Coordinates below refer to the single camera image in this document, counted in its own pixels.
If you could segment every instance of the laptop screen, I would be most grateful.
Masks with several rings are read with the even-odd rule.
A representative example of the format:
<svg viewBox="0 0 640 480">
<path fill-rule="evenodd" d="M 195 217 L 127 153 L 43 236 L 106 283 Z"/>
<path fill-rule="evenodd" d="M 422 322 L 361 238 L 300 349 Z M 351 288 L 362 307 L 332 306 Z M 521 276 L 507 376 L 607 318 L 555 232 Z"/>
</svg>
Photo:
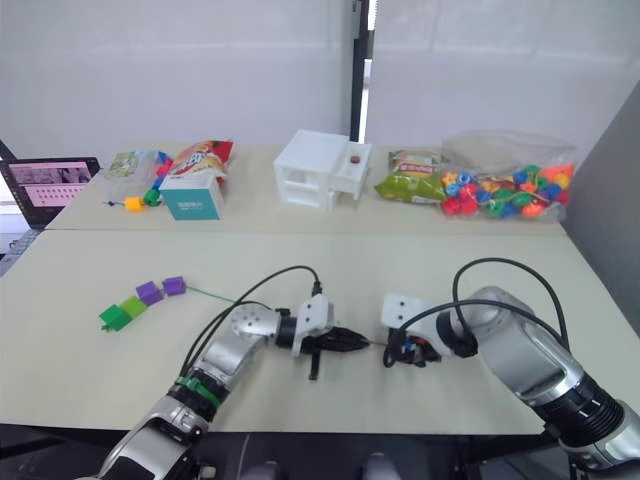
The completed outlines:
<svg viewBox="0 0 640 480">
<path fill-rule="evenodd" d="M 44 228 L 99 170 L 95 158 L 5 160 L 2 175 L 31 228 Z"/>
</svg>

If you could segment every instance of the purple block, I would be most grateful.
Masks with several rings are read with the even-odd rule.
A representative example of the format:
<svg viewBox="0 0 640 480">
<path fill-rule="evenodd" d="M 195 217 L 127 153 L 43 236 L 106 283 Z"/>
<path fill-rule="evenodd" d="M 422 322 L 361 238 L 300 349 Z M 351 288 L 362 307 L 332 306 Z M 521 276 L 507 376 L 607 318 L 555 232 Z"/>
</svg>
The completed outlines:
<svg viewBox="0 0 640 480">
<path fill-rule="evenodd" d="M 156 287 L 156 284 L 153 282 L 143 283 L 139 287 L 136 287 L 136 292 L 138 293 L 140 300 L 142 300 L 142 303 L 147 307 L 154 303 L 158 303 L 164 298 L 162 290 Z"/>
<path fill-rule="evenodd" d="M 187 291 L 187 286 L 182 277 L 165 278 L 162 281 L 162 286 L 167 295 L 180 295 Z"/>
</svg>

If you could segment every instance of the green block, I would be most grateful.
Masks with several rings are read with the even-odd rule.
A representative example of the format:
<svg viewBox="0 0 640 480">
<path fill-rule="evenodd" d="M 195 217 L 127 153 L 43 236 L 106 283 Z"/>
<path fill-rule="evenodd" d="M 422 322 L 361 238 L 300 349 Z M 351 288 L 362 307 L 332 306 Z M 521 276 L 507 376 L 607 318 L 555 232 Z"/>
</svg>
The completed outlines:
<svg viewBox="0 0 640 480">
<path fill-rule="evenodd" d="M 131 318 L 136 318 L 147 309 L 147 306 L 138 297 L 132 295 L 120 304 L 120 308 L 129 314 Z"/>
<path fill-rule="evenodd" d="M 111 305 L 107 308 L 100 314 L 100 318 L 105 323 L 103 328 L 107 330 L 113 329 L 116 331 L 120 330 L 132 320 L 131 315 L 117 305 Z"/>
<path fill-rule="evenodd" d="M 160 205 L 160 192 L 158 190 L 149 190 L 143 198 L 144 204 L 150 207 L 157 207 Z"/>
</svg>

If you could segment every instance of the toy cube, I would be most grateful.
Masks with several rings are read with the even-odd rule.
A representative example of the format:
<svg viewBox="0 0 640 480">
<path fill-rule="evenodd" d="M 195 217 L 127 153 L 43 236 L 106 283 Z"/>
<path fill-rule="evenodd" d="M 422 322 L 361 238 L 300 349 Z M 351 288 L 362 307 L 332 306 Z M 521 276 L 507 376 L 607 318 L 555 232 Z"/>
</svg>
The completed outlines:
<svg viewBox="0 0 640 480">
<path fill-rule="evenodd" d="M 140 197 L 125 198 L 124 208 L 129 212 L 141 212 L 144 210 L 144 201 Z"/>
<path fill-rule="evenodd" d="M 147 306 L 138 297 L 132 295 L 120 304 L 120 308 L 127 312 L 131 318 L 136 318 L 147 309 Z"/>
<path fill-rule="evenodd" d="M 105 323 L 105 329 L 120 330 L 126 324 L 128 324 L 133 318 L 122 308 L 117 305 L 111 305 L 104 312 L 100 314 L 100 318 Z"/>
<path fill-rule="evenodd" d="M 164 292 L 169 296 L 180 295 L 187 291 L 187 286 L 182 277 L 166 278 L 162 281 L 162 286 L 164 287 Z"/>
<path fill-rule="evenodd" d="M 144 303 L 147 307 L 153 305 L 154 303 L 158 303 L 164 298 L 162 290 L 156 287 L 156 284 L 153 282 L 143 283 L 139 287 L 136 287 L 136 292 L 138 293 L 138 297 L 140 297 L 140 300 L 142 300 L 142 303 Z"/>
</svg>

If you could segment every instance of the green snack bag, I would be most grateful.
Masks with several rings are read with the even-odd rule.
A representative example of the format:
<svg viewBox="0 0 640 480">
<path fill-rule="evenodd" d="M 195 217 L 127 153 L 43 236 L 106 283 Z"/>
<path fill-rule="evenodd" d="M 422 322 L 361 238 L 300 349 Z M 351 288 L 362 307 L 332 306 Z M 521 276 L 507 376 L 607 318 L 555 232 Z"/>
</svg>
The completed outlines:
<svg viewBox="0 0 640 480">
<path fill-rule="evenodd" d="M 430 152 L 400 150 L 389 154 L 392 172 L 374 188 L 381 197 L 409 203 L 439 203 L 447 199 L 437 167 L 441 157 Z"/>
</svg>

